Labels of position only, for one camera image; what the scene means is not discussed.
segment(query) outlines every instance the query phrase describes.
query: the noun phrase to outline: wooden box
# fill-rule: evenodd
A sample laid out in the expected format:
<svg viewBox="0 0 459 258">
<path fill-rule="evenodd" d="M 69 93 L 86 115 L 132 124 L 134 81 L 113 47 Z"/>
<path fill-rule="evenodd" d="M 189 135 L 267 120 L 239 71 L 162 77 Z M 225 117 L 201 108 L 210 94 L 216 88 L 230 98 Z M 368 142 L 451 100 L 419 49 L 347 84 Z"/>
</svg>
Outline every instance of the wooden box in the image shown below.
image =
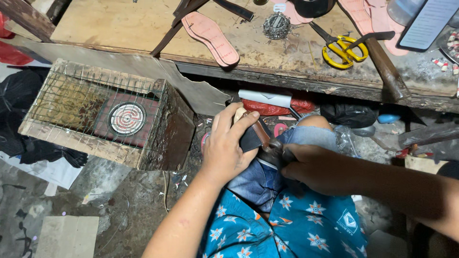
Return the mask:
<svg viewBox="0 0 459 258">
<path fill-rule="evenodd" d="M 194 129 L 168 81 L 58 59 L 18 132 L 141 170 L 178 170 Z"/>
</svg>

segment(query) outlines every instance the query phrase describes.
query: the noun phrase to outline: wooden workbench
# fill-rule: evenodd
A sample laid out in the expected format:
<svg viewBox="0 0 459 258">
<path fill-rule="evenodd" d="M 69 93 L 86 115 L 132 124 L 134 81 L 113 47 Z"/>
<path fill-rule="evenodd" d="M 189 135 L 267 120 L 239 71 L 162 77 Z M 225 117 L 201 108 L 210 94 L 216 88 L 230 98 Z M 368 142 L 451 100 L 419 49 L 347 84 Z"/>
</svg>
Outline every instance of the wooden workbench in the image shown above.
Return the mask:
<svg viewBox="0 0 459 258">
<path fill-rule="evenodd" d="M 206 46 L 192 39 L 182 28 L 162 51 L 161 57 L 174 60 L 182 73 L 244 80 L 300 90 L 381 101 L 382 82 L 370 58 L 355 63 L 350 70 L 337 70 L 324 63 L 321 51 L 325 41 L 303 24 L 294 30 L 299 36 L 288 40 L 263 35 L 265 18 L 273 13 L 273 3 L 264 6 L 252 0 L 232 0 L 255 12 L 252 22 L 242 19 L 213 1 L 199 12 L 215 20 L 238 51 L 241 60 L 231 72 L 223 71 Z M 51 39 L 56 43 L 120 53 L 148 54 L 161 41 L 174 19 L 179 0 L 73 0 Z M 356 28 L 338 5 L 314 20 L 332 35 Z M 430 59 L 442 57 L 438 50 L 410 52 L 406 56 L 388 54 L 399 69 L 413 97 L 400 104 L 438 111 L 459 112 L 457 77 L 451 70 L 442 73 Z"/>
</svg>

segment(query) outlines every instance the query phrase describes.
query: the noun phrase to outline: scissors handle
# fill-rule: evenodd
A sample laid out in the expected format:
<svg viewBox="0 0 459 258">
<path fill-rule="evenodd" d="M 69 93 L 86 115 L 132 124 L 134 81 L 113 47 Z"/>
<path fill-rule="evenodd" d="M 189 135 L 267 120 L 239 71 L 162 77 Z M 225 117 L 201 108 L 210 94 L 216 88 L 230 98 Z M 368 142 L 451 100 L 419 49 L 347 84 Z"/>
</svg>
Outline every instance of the scissors handle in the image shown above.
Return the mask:
<svg viewBox="0 0 459 258">
<path fill-rule="evenodd" d="M 328 44 L 328 46 L 326 46 L 326 47 L 324 47 L 322 49 L 322 55 L 323 55 L 325 61 L 327 63 L 329 63 L 331 66 L 334 66 L 334 67 L 340 68 L 340 69 L 349 69 L 349 68 L 351 68 L 354 65 L 353 60 L 355 60 L 356 62 L 362 62 L 363 60 L 365 60 L 368 57 L 368 49 L 365 47 L 365 45 L 363 43 L 357 45 L 357 47 L 360 48 L 360 50 L 362 51 L 362 54 L 363 54 L 362 57 L 357 56 L 354 52 L 352 52 L 352 49 L 348 49 L 346 52 L 344 52 L 344 50 L 348 46 L 348 44 L 346 44 L 345 42 L 352 43 L 352 42 L 355 42 L 355 41 L 356 41 L 356 39 L 339 35 L 338 36 L 338 41 L 336 43 L 341 47 L 341 49 L 338 49 L 335 45 L 333 45 L 333 43 Z M 343 60 L 343 63 L 337 63 L 337 62 L 333 61 L 330 58 L 330 56 L 328 56 L 328 54 L 327 54 L 327 48 L 329 48 L 335 54 L 337 54 L 339 57 L 341 57 L 342 60 Z"/>
</svg>

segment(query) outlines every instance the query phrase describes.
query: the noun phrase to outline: yellow scissors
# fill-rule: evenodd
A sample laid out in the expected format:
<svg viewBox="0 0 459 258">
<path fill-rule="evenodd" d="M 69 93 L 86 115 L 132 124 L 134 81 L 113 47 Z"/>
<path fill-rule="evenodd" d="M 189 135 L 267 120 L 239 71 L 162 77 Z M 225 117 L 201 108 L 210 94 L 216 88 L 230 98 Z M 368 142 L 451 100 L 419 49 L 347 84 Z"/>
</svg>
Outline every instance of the yellow scissors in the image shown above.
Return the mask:
<svg viewBox="0 0 459 258">
<path fill-rule="evenodd" d="M 324 57 L 325 61 L 329 63 L 331 66 L 340 68 L 340 69 L 348 69 L 351 68 L 352 65 L 354 65 L 353 60 L 356 62 L 362 62 L 368 57 L 368 49 L 363 43 L 360 43 L 357 45 L 358 48 L 362 51 L 363 56 L 357 56 L 354 52 L 352 52 L 352 49 L 348 49 L 345 51 L 345 49 L 353 42 L 356 41 L 356 39 L 347 37 L 347 36 L 342 36 L 338 35 L 338 37 L 332 37 L 330 34 L 326 33 L 321 27 L 319 27 L 317 24 L 314 22 L 310 22 L 309 25 L 326 41 L 326 46 L 322 49 L 322 56 Z M 340 47 L 341 50 L 338 49 L 335 45 L 333 45 L 333 42 L 336 42 Z M 337 63 L 333 61 L 327 54 L 327 48 L 332 50 L 335 54 L 339 55 L 342 58 L 342 63 Z"/>
</svg>

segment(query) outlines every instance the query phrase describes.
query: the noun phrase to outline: red plastic bag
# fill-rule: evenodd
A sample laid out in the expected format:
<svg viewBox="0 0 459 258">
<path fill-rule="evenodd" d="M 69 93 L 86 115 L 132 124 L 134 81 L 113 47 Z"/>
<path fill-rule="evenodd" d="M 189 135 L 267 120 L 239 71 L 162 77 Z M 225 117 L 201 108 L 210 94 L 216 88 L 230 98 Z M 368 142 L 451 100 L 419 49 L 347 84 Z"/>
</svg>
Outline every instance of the red plastic bag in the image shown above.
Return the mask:
<svg viewBox="0 0 459 258">
<path fill-rule="evenodd" d="M 0 62 L 12 65 L 25 65 L 34 59 L 26 56 L 12 45 L 0 41 Z"/>
<path fill-rule="evenodd" d="M 285 107 L 274 106 L 270 104 L 264 104 L 256 101 L 250 101 L 246 99 L 241 99 L 244 103 L 244 108 L 247 111 L 253 112 L 258 111 L 261 116 L 281 116 L 290 114 L 290 110 Z M 314 103 L 304 100 L 304 99 L 295 99 L 292 98 L 290 105 L 298 113 L 309 113 L 315 109 Z"/>
<path fill-rule="evenodd" d="M 11 31 L 9 31 L 7 29 L 4 29 L 4 24 L 8 20 L 9 20 L 9 18 L 6 17 L 5 15 L 3 15 L 0 12 L 0 38 L 9 39 L 9 38 L 12 38 L 14 36 L 13 32 L 11 32 Z"/>
</svg>

